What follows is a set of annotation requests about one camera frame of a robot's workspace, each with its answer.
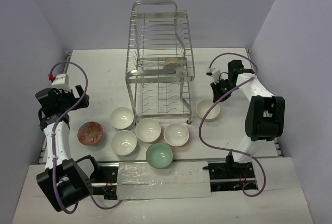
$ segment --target dish rack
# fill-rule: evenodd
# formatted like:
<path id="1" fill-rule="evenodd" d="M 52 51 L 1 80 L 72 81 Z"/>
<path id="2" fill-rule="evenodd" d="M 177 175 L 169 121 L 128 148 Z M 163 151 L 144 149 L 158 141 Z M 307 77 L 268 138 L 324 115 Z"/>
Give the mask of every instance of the dish rack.
<path id="1" fill-rule="evenodd" d="M 138 5 L 174 6 L 144 12 Z M 136 1 L 132 7 L 126 84 L 135 123 L 143 118 L 185 118 L 191 123 L 189 82 L 195 77 L 188 15 L 174 1 Z"/>

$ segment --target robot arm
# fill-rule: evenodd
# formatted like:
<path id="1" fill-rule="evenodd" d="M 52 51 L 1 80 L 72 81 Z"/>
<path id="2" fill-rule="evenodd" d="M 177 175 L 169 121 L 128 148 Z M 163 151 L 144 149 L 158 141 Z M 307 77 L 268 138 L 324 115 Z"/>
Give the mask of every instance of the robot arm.
<path id="1" fill-rule="evenodd" d="M 254 79 L 240 87 L 250 101 L 246 120 L 245 133 L 240 147 L 236 150 L 254 156 L 260 147 L 267 141 L 272 141 L 283 133 L 285 100 L 270 93 L 253 74 L 252 69 L 244 69 L 241 60 L 228 63 L 228 78 L 221 79 L 220 70 L 210 68 L 207 75 L 212 76 L 213 102 L 216 102 L 225 93 L 237 85 Z M 240 153 L 233 154 L 234 162 L 248 163 L 252 158 Z"/>
<path id="2" fill-rule="evenodd" d="M 54 127 L 57 119 L 80 99 L 75 98 L 68 83 L 68 75 L 57 75 L 55 80 L 52 82 L 51 88 L 45 88 L 35 95 L 41 104 L 41 109 L 38 113 L 40 120 L 39 127 L 46 136 L 48 153 L 45 171 L 37 175 L 37 183 L 54 209 L 58 212 L 60 212 L 62 208 L 59 206 L 56 199 L 52 182 L 52 128 Z M 76 90 L 81 97 L 84 92 L 82 87 L 76 86 Z M 85 95 L 83 100 L 74 108 L 74 110 L 88 106 L 89 96 Z M 69 116 L 65 115 L 60 120 L 55 130 L 57 191 L 65 208 L 70 207 L 93 194 L 89 175 L 93 171 L 97 172 L 99 170 L 97 162 L 90 155 L 77 161 L 74 161 L 71 158 L 68 142 L 69 133 Z M 84 166 L 78 165 L 78 162 L 83 160 L 88 163 L 84 162 Z"/>

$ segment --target white bowl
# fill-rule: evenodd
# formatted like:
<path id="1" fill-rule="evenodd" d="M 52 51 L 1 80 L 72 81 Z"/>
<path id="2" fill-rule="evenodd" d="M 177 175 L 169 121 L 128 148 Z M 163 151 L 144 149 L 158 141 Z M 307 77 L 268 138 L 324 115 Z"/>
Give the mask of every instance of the white bowl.
<path id="1" fill-rule="evenodd" d="M 160 124 L 154 119 L 142 119 L 136 126 L 136 135 L 143 142 L 156 141 L 160 133 Z"/>
<path id="2" fill-rule="evenodd" d="M 109 120 L 114 128 L 125 129 L 134 121 L 134 114 L 129 108 L 118 107 L 110 114 Z"/>
<path id="3" fill-rule="evenodd" d="M 189 139 L 189 131 L 183 124 L 173 123 L 166 127 L 164 138 L 172 146 L 182 146 Z"/>
<path id="4" fill-rule="evenodd" d="M 168 58 L 166 59 L 163 68 L 164 69 L 183 68 L 183 62 L 178 58 Z"/>
<path id="5" fill-rule="evenodd" d="M 210 107 L 213 105 L 212 100 L 202 100 L 200 101 L 196 106 L 196 112 L 200 118 L 203 118 L 206 112 L 210 109 Z M 213 120 L 218 117 L 220 114 L 220 107 L 219 105 L 216 105 L 212 111 L 207 115 L 206 120 Z"/>
<path id="6" fill-rule="evenodd" d="M 123 130 L 116 133 L 110 144 L 112 151 L 119 156 L 129 155 L 137 146 L 137 139 L 131 131 Z"/>

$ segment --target white table surface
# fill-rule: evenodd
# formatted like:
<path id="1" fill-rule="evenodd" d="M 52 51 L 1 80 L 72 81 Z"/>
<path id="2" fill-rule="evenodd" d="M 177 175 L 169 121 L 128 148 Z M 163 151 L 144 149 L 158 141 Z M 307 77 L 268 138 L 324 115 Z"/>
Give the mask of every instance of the white table surface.
<path id="1" fill-rule="evenodd" d="M 72 215 L 53 209 L 36 183 L 36 175 L 44 171 L 44 166 L 31 165 L 12 223 L 313 224 L 292 160 L 280 157 L 259 160 L 266 171 L 267 186 L 255 198 L 246 197 L 241 191 L 212 192 L 206 198 L 124 201 L 112 210 L 101 210 L 86 198 Z M 254 171 L 260 187 L 262 177 L 256 164 Z M 103 206 L 116 202 L 101 197 L 96 200 Z"/>
<path id="2" fill-rule="evenodd" d="M 207 67 L 211 60 L 218 54 L 235 52 L 247 56 L 244 48 L 223 49 L 193 49 L 196 76 L 190 83 L 191 106 L 193 108 L 192 124 L 185 124 L 190 132 L 188 143 L 183 147 L 173 147 L 174 159 L 220 159 L 227 152 L 211 149 L 201 143 L 198 137 L 198 126 L 201 119 L 197 116 L 195 107 L 202 99 L 212 99 L 213 93 L 210 87 L 211 78 L 206 75 Z M 110 142 L 117 132 L 110 122 L 111 112 L 120 106 L 131 109 L 128 91 L 125 82 L 126 67 L 125 49 L 115 50 L 74 50 L 71 61 L 79 64 L 87 73 L 89 84 L 87 94 L 90 96 L 90 106 L 69 113 L 71 132 L 69 143 L 72 158 L 78 159 L 91 154 L 97 161 L 145 161 L 145 152 L 150 144 L 138 141 L 135 153 L 129 157 L 121 157 L 114 154 L 110 148 Z M 215 61 L 214 66 L 220 71 L 227 72 L 227 63 L 233 59 L 243 60 L 245 67 L 250 67 L 247 60 L 233 55 L 226 55 Z M 80 70 L 70 65 L 67 74 L 70 77 L 70 86 L 82 85 L 85 80 Z M 202 135 L 208 143 L 227 148 L 237 148 L 240 140 L 245 135 L 244 120 L 247 114 L 249 101 L 240 90 L 234 92 L 230 99 L 220 103 L 220 115 L 213 122 L 205 122 Z M 96 121 L 103 126 L 103 140 L 94 146 L 84 146 L 77 140 L 77 131 L 80 126 L 89 121 Z M 161 124 L 162 130 L 168 124 Z M 135 125 L 128 130 L 135 131 Z M 278 156 L 273 142 L 266 142 L 257 157 Z"/>

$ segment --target gray surface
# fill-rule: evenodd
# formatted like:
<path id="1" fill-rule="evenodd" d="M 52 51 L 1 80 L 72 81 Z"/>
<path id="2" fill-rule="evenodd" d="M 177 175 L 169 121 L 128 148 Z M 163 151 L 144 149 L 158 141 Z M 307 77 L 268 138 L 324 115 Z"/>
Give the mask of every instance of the gray surface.
<path id="1" fill-rule="evenodd" d="M 68 50 L 127 47 L 131 6 L 136 0 L 36 1 Z M 179 9 L 188 10 L 194 48 L 251 47 L 274 2 L 174 1 Z"/>
<path id="2" fill-rule="evenodd" d="M 332 0 L 276 0 L 254 45 L 258 76 L 286 99 L 280 145 L 316 224 L 332 223 Z"/>
<path id="3" fill-rule="evenodd" d="M 43 144 L 34 94 L 64 52 L 34 0 L 0 0 L 0 9 L 0 222 L 8 224 Z"/>

